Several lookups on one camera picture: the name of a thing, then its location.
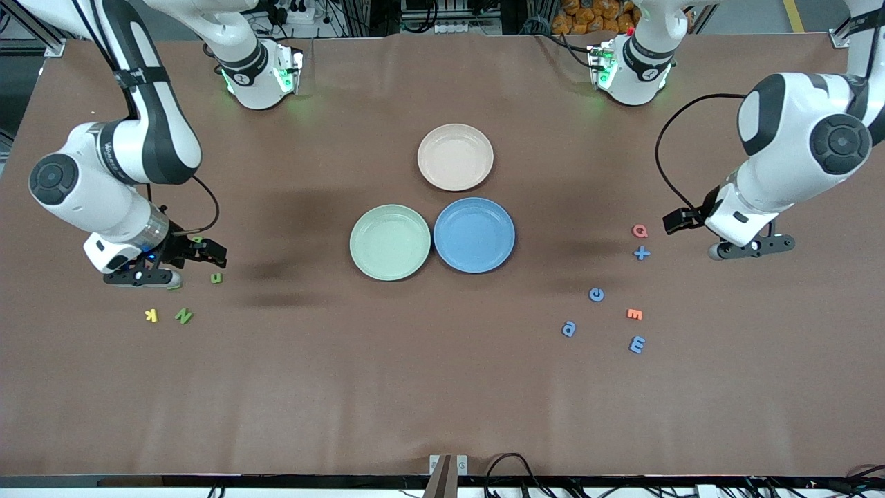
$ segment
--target table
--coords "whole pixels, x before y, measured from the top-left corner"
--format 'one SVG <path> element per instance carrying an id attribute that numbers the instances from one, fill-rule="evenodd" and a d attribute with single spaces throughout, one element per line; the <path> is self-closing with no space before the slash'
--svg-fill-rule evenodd
<path id="1" fill-rule="evenodd" d="M 0 182 L 3 474 L 402 474 L 442 452 L 479 459 L 478 473 L 502 451 L 583 475 L 842 474 L 885 460 L 881 150 L 779 219 L 797 241 L 786 255 L 711 261 L 711 234 L 668 237 L 660 223 L 679 206 L 652 161 L 666 118 L 775 71 L 842 71 L 825 35 L 690 36 L 666 91 L 638 108 L 595 93 L 544 39 L 296 45 L 302 95 L 264 112 L 226 94 L 198 43 L 158 45 L 221 202 L 209 235 L 230 260 L 223 284 L 189 263 L 177 292 L 103 286 L 86 234 L 30 198 L 32 165 L 73 126 L 125 114 L 94 48 L 47 61 Z M 693 199 L 745 159 L 737 105 L 702 103 L 665 138 L 665 168 Z M 495 147 L 469 194 L 436 191 L 416 165 L 421 138 L 448 122 Z M 402 203 L 432 223 L 470 194 L 516 223 L 498 271 L 460 275 L 431 255 L 390 284 L 350 261 L 369 208 Z M 212 216 L 194 183 L 154 198 L 184 226 Z M 187 325 L 173 319 L 182 307 Z"/>

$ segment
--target green plate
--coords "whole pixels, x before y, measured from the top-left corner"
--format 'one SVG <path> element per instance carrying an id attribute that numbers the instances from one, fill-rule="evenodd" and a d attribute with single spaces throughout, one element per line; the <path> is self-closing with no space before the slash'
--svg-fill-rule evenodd
<path id="1" fill-rule="evenodd" d="M 430 228 L 413 209 L 387 204 L 372 209 L 350 233 L 350 257 L 376 280 L 399 280 L 418 271 L 430 254 Z"/>

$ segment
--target black cable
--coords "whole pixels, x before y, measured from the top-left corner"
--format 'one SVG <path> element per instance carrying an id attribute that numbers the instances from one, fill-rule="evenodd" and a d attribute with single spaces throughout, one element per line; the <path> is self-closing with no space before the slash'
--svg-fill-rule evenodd
<path id="1" fill-rule="evenodd" d="M 424 19 L 424 22 L 418 25 L 417 29 L 412 29 L 410 27 L 407 27 L 406 25 L 403 25 L 403 29 L 408 31 L 409 33 L 418 34 L 426 33 L 427 31 L 429 31 L 436 24 L 436 19 L 439 15 L 439 4 L 436 2 L 436 0 L 432 1 L 433 3 L 427 6 L 427 17 Z M 430 19 L 431 9 L 433 9 L 433 19 Z"/>
<path id="2" fill-rule="evenodd" d="M 574 60 L 578 61 L 578 64 L 580 64 L 584 67 L 587 67 L 589 69 L 600 69 L 600 70 L 604 69 L 602 66 L 591 65 L 591 64 L 581 60 L 581 58 L 578 57 L 578 54 L 574 53 L 574 49 L 572 48 L 572 45 L 570 45 L 568 42 L 566 42 L 566 36 L 560 35 L 560 37 L 562 38 L 562 43 L 563 43 L 563 45 L 561 45 L 561 46 L 566 47 L 566 49 L 568 50 L 568 53 L 572 54 L 572 57 L 574 58 Z"/>
<path id="3" fill-rule="evenodd" d="M 219 488 L 219 483 L 215 483 L 212 485 L 212 488 L 209 490 L 209 494 L 206 495 L 206 498 L 224 498 L 225 493 L 227 493 L 227 488 L 222 486 L 221 493 L 218 496 L 215 496 L 215 490 Z"/>
<path id="4" fill-rule="evenodd" d="M 6 30 L 9 26 L 9 22 L 12 20 L 12 16 L 7 14 L 3 7 L 0 7 L 0 33 Z"/>
<path id="5" fill-rule="evenodd" d="M 486 471 L 486 478 L 482 486 L 482 490 L 485 493 L 483 496 L 485 498 L 495 498 L 497 496 L 497 494 L 489 493 L 489 479 L 491 478 L 491 473 L 495 469 L 495 466 L 498 465 L 498 463 L 500 463 L 505 458 L 510 458 L 511 456 L 519 458 L 519 461 L 522 462 L 522 466 L 526 469 L 526 473 L 535 482 L 535 486 L 537 486 L 542 493 L 549 496 L 550 498 L 557 498 L 557 496 L 553 493 L 553 491 L 550 490 L 550 488 L 548 488 L 547 486 L 543 486 L 541 482 L 538 481 L 538 478 L 535 477 L 535 474 L 532 472 L 532 468 L 528 466 L 526 458 L 519 453 L 504 453 L 503 455 L 500 455 L 498 458 L 496 458 L 494 462 L 492 462 L 492 464 L 489 466 L 489 470 Z"/>
<path id="6" fill-rule="evenodd" d="M 98 34 L 102 37 L 101 42 L 99 42 L 98 40 L 95 40 L 95 42 L 99 45 L 101 45 L 101 43 L 104 44 L 104 47 L 107 50 L 108 58 L 113 60 L 113 64 L 111 65 L 111 69 L 114 71 L 119 71 L 120 66 L 119 66 L 119 63 L 117 63 L 117 59 L 115 57 L 113 57 L 112 55 L 110 55 L 111 54 L 111 44 L 108 42 L 108 37 L 107 37 L 107 34 L 104 32 L 104 27 L 102 27 L 102 21 L 98 17 L 98 5 L 96 4 L 96 0 L 91 0 L 89 2 L 89 4 L 92 7 L 92 16 L 96 20 L 96 27 L 98 28 Z M 130 89 L 122 89 L 122 90 L 123 90 L 123 98 L 126 99 L 126 110 L 129 112 L 129 116 L 127 119 L 133 120 L 138 117 L 138 110 L 135 108 L 135 101 L 132 99 L 132 91 L 133 90 L 130 90 Z"/>
<path id="7" fill-rule="evenodd" d="M 342 24 L 341 20 L 338 19 L 338 11 L 335 9 L 335 3 L 334 3 L 334 2 L 332 3 L 332 15 L 335 16 L 335 22 L 338 23 L 338 27 L 341 28 L 341 34 L 340 34 L 340 37 L 341 37 L 341 38 L 347 38 L 347 33 L 346 33 L 345 28 L 344 28 L 344 25 Z M 338 35 L 338 30 L 335 29 L 335 25 L 332 26 L 332 30 L 335 31 L 335 35 Z"/>
<path id="8" fill-rule="evenodd" d="M 879 15 L 876 19 L 876 28 L 873 30 L 873 42 L 870 43 L 870 58 L 866 62 L 866 79 L 869 80 L 870 76 L 873 75 L 873 62 L 876 58 L 876 49 L 879 47 L 879 31 L 881 29 L 883 19 L 882 10 L 885 9 L 885 0 L 882 0 L 882 5 L 879 7 Z"/>
<path id="9" fill-rule="evenodd" d="M 791 494 L 794 494 L 794 495 L 796 496 L 796 498 L 808 498 L 807 496 L 805 496 L 804 494 L 799 493 L 797 490 L 793 489 L 792 487 L 786 487 L 786 486 L 784 486 L 784 485 L 779 485 L 779 486 L 781 486 L 782 488 L 786 489 L 786 490 L 787 490 L 788 492 L 790 492 Z"/>
<path id="10" fill-rule="evenodd" d="M 871 467 L 871 468 L 869 468 L 869 469 L 867 469 L 867 470 L 865 470 L 865 471 L 860 471 L 860 472 L 858 472 L 858 473 L 856 473 L 856 474 L 851 474 L 850 476 L 846 476 L 846 477 L 849 477 L 849 478 L 862 478 L 862 477 L 868 476 L 868 475 L 870 475 L 870 474 L 872 474 L 872 473 L 875 473 L 875 472 L 878 472 L 878 471 L 883 471 L 883 470 L 885 470 L 885 465 L 874 465 L 873 467 Z"/>
<path id="11" fill-rule="evenodd" d="M 92 29 L 92 24 L 89 22 L 89 19 L 87 19 L 86 14 L 80 8 L 80 4 L 77 3 L 77 0 L 71 0 L 71 4 L 73 4 L 73 8 L 77 10 L 77 14 L 80 15 L 80 20 L 83 22 L 83 26 L 85 26 L 86 30 L 89 32 L 89 36 L 92 38 L 92 41 L 95 42 L 96 45 L 98 46 L 98 51 L 102 54 L 102 57 L 104 58 L 104 62 L 107 63 L 107 65 L 111 68 L 111 70 L 116 71 L 117 70 L 117 63 L 111 59 L 111 56 L 104 49 L 102 44 L 99 42 L 96 32 L 93 31 L 93 29 Z"/>
<path id="12" fill-rule="evenodd" d="M 661 166 L 661 158 L 660 158 L 661 140 L 664 138 L 664 134 L 667 131 L 667 129 L 670 128 L 671 124 L 673 124 L 673 121 L 675 121 L 676 118 L 678 118 L 680 114 L 684 113 L 692 105 L 697 104 L 698 102 L 710 99 L 710 98 L 746 98 L 746 97 L 747 97 L 746 95 L 739 94 L 739 93 L 711 93 L 708 95 L 698 97 L 698 98 L 692 100 L 691 102 L 680 107 L 679 111 L 676 111 L 676 113 L 674 113 L 672 116 L 670 116 L 670 119 L 668 119 L 666 121 L 666 123 L 664 123 L 664 127 L 661 129 L 660 133 L 658 133 L 658 140 L 655 141 L 655 165 L 658 166 L 658 172 L 661 174 L 661 178 L 664 179 L 664 183 L 666 183 L 666 185 L 668 187 L 670 187 L 670 190 L 673 191 L 674 194 L 676 194 L 676 197 L 682 199 L 682 202 L 684 202 L 685 205 L 688 206 L 692 211 L 697 211 L 697 208 L 695 207 L 695 205 L 691 204 L 691 201 L 687 197 L 682 195 L 682 192 L 680 192 L 679 189 L 677 189 L 673 185 L 673 183 L 670 182 L 670 179 L 667 177 L 666 173 L 664 173 L 664 168 Z"/>
<path id="13" fill-rule="evenodd" d="M 200 229 L 177 231 L 177 232 L 174 232 L 173 235 L 195 235 L 197 233 L 205 232 L 208 229 L 214 227 L 215 223 L 218 222 L 219 217 L 221 216 L 221 207 L 219 206 L 219 200 L 215 197 L 215 194 L 212 193 L 212 189 L 210 189 L 208 186 L 206 186 L 206 184 L 203 183 L 203 180 L 200 180 L 196 175 L 193 175 L 192 178 L 194 179 L 195 182 L 199 183 L 200 186 L 203 187 L 203 190 L 205 190 L 206 193 L 209 194 L 209 197 L 212 198 L 212 203 L 215 205 L 215 216 L 212 218 L 212 221 L 208 225 L 206 225 Z"/>
<path id="14" fill-rule="evenodd" d="M 333 4 L 333 5 L 334 5 L 335 7 L 337 7 L 339 11 L 341 11 L 341 14 L 344 16 L 345 19 L 350 19 L 350 20 L 356 22 L 356 23 L 359 24 L 360 26 L 364 27 L 364 28 L 366 29 L 366 31 L 371 30 L 371 28 L 369 27 L 368 24 L 366 24 L 365 22 L 363 22 L 363 21 L 361 21 L 361 20 L 359 20 L 359 19 L 357 19 L 357 18 L 351 16 L 351 15 L 348 14 L 347 12 L 345 12 L 345 11 L 344 11 L 344 8 L 341 7 L 339 4 Z"/>
<path id="15" fill-rule="evenodd" d="M 618 490 L 621 489 L 622 487 L 623 487 L 623 486 L 615 486 L 615 487 L 613 487 L 612 489 L 606 491 L 605 493 L 600 494 L 600 495 L 599 495 L 599 498 L 608 498 L 608 496 L 609 496 L 610 494 L 614 493 L 615 491 L 618 491 Z"/>
<path id="16" fill-rule="evenodd" d="M 755 498 L 765 498 L 765 497 L 759 492 L 758 486 L 756 486 L 755 484 L 753 484 L 753 483 L 750 481 L 750 478 L 748 478 L 748 477 L 744 477 L 743 480 L 746 481 L 747 486 L 748 486 L 749 489 L 750 489 L 750 493 L 751 493 Z"/>

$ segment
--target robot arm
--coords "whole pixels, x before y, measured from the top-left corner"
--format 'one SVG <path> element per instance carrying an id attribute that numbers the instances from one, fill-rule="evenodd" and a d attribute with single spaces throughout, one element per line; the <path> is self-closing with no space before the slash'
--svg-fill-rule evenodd
<path id="1" fill-rule="evenodd" d="M 617 35 L 590 52 L 594 85 L 618 102 L 642 105 L 664 88 L 673 55 L 689 30 L 682 10 L 688 5 L 717 4 L 720 0 L 634 0 L 642 17 L 632 35 Z"/>
<path id="2" fill-rule="evenodd" d="M 239 12 L 258 0 L 145 0 L 193 30 L 212 50 L 227 90 L 250 109 L 266 109 L 297 92 L 300 52 L 274 40 L 258 40 Z"/>
<path id="3" fill-rule="evenodd" d="M 92 264 L 108 274 L 105 281 L 140 284 L 128 273 L 133 260 L 181 268 L 190 259 L 223 267 L 223 247 L 212 241 L 192 243 L 163 210 L 135 190 L 138 183 L 184 183 L 201 160 L 200 145 L 135 9 L 120 0 L 21 3 L 38 17 L 94 38 L 119 68 L 115 76 L 137 114 L 74 128 L 61 149 L 42 158 L 31 172 L 33 197 L 62 220 L 92 232 L 83 248 Z M 178 282 L 175 272 L 141 266 L 139 275 L 153 284 Z"/>
<path id="4" fill-rule="evenodd" d="M 758 233 L 796 203 L 847 180 L 885 138 L 881 3 L 846 4 L 856 27 L 848 73 L 778 73 L 760 82 L 738 112 L 738 134 L 750 157 L 702 207 L 665 217 L 667 233 L 706 226 L 723 240 L 711 248 L 714 259 L 791 249 L 788 237 Z"/>

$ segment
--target green light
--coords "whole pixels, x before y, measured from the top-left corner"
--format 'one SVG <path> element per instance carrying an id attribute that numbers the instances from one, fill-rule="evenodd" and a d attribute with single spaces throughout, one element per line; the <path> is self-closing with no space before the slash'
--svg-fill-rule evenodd
<path id="1" fill-rule="evenodd" d="M 288 92 L 288 91 L 291 91 L 291 90 L 292 90 L 292 84 L 293 84 L 293 83 L 292 83 L 292 75 L 291 75 L 291 74 L 289 74 L 288 72 L 283 71 L 283 70 L 281 70 L 281 69 L 277 69 L 277 70 L 273 73 L 273 75 L 276 76 L 277 81 L 280 82 L 280 88 L 281 88 L 283 91 L 287 91 L 287 92 Z"/>
<path id="2" fill-rule="evenodd" d="M 221 76 L 224 77 L 225 83 L 227 83 L 227 91 L 231 94 L 234 93 L 234 87 L 230 84 L 230 79 L 227 78 L 227 73 L 224 72 L 224 69 L 221 70 Z"/>

